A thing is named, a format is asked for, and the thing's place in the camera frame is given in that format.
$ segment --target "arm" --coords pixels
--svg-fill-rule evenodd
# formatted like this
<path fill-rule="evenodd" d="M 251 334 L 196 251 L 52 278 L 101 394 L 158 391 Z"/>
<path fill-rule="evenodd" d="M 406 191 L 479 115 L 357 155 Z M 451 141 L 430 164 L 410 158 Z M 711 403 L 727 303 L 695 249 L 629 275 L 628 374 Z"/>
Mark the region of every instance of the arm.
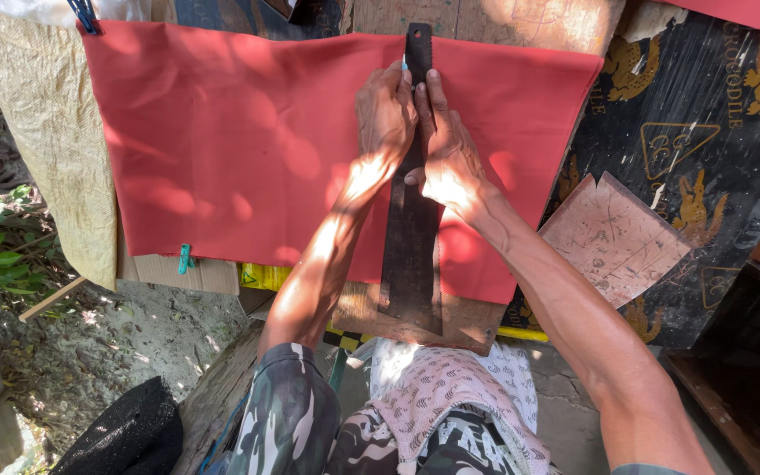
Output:
<path fill-rule="evenodd" d="M 368 211 L 412 144 L 417 117 L 411 77 L 395 61 L 386 70 L 375 70 L 356 93 L 360 157 L 274 299 L 257 346 L 258 361 L 280 343 L 312 349 L 318 344 L 342 293 Z"/>
<path fill-rule="evenodd" d="M 670 377 L 611 304 L 486 179 L 459 114 L 448 110 L 438 73 L 428 74 L 427 84 L 429 91 L 424 84 L 416 91 L 427 161 L 407 183 L 419 184 L 501 254 L 599 408 L 610 467 L 642 462 L 713 473 Z"/>

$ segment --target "saw blade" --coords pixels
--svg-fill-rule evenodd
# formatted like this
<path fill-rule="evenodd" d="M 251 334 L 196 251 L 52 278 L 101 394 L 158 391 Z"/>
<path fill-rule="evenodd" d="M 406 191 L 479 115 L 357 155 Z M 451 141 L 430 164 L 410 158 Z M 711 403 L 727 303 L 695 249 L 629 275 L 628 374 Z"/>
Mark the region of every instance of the saw blade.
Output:
<path fill-rule="evenodd" d="M 431 37 L 429 25 L 409 24 L 406 64 L 413 85 L 424 82 L 432 67 Z M 392 178 L 377 311 L 441 335 L 438 203 L 421 196 L 418 187 L 404 183 L 406 174 L 417 167 L 424 167 L 418 129 Z"/>

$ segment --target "beige textured fabric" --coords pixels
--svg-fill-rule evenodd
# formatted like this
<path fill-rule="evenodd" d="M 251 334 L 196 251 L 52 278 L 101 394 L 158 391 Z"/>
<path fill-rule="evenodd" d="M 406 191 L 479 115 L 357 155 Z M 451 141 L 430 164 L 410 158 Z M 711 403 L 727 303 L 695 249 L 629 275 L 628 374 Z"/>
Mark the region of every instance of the beige textured fabric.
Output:
<path fill-rule="evenodd" d="M 78 31 L 0 14 L 0 107 L 63 254 L 116 290 L 116 194 Z"/>

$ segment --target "hand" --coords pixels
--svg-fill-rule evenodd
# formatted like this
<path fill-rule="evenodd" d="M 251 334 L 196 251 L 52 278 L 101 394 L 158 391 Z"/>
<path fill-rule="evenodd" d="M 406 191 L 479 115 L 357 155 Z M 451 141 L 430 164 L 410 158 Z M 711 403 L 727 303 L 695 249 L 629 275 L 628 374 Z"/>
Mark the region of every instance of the hand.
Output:
<path fill-rule="evenodd" d="M 412 145 L 418 121 L 412 73 L 401 71 L 401 61 L 368 76 L 356 92 L 356 121 L 360 141 L 356 168 L 384 180 L 392 178 Z"/>
<path fill-rule="evenodd" d="M 418 184 L 421 194 L 449 207 L 468 222 L 483 191 L 493 186 L 459 113 L 448 110 L 438 71 L 431 69 L 427 73 L 427 84 L 418 84 L 416 88 L 416 110 L 426 158 L 424 167 L 408 173 L 405 182 Z"/>

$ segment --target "black fabric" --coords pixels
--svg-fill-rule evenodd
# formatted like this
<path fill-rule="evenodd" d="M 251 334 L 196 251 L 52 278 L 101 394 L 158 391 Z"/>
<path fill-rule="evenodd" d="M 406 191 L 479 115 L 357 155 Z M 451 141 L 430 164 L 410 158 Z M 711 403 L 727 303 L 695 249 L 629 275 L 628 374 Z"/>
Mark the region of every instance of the black fabric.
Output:
<path fill-rule="evenodd" d="M 51 470 L 51 475 L 163 475 L 183 448 L 183 426 L 160 376 L 110 405 Z"/>

